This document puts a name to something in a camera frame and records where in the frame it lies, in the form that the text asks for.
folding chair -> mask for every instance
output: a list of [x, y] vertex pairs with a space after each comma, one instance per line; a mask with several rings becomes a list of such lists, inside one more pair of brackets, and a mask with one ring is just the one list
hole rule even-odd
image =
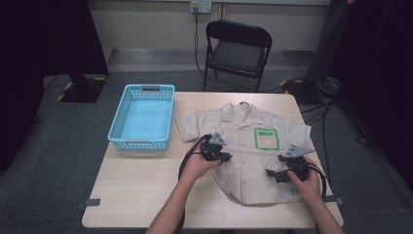
[[[217, 40], [215, 49], [211, 40]], [[206, 26], [206, 68], [204, 88], [207, 87], [207, 70], [235, 74], [237, 76], [257, 79], [254, 92], [258, 92], [262, 73], [270, 54], [273, 39], [263, 28], [219, 19]]]

wooden table top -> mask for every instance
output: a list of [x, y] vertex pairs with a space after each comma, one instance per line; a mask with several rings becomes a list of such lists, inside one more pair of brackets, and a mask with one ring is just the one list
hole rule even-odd
[[[89, 228], [146, 228], [177, 183], [180, 163], [192, 145], [184, 143], [174, 118], [196, 109], [216, 109], [247, 101], [303, 122], [291, 95], [176, 92], [169, 150], [164, 152], [118, 151], [109, 142], [91, 199], [99, 206], [86, 207], [83, 225]], [[320, 165], [317, 153], [309, 155]], [[335, 202], [326, 203], [337, 221], [343, 218]], [[184, 228], [194, 229], [289, 229], [313, 228], [315, 220], [303, 202], [247, 206], [227, 196], [211, 174], [198, 179], [186, 205]]]

light blue basket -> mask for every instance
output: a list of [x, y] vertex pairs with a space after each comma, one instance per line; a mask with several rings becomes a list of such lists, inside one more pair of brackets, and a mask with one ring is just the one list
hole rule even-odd
[[127, 85], [108, 139], [118, 150], [168, 150], [173, 85]]

beige shirt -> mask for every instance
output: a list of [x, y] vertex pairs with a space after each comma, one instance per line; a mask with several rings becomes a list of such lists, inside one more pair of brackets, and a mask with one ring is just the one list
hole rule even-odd
[[210, 171], [226, 194], [245, 204], [302, 201], [294, 184], [277, 183], [265, 170], [286, 170], [278, 155], [291, 144], [308, 147], [310, 126], [246, 102], [196, 110], [175, 122], [184, 142], [215, 132], [227, 142], [222, 152], [233, 157]]

forearm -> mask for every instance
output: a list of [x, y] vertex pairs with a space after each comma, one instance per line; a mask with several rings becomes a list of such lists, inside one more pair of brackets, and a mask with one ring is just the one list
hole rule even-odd
[[321, 234], [345, 233], [323, 201], [309, 204], [309, 206]]
[[186, 176], [183, 176], [179, 180], [164, 206], [152, 221], [146, 233], [173, 233], [182, 217], [189, 192], [194, 186], [194, 183], [194, 179]]

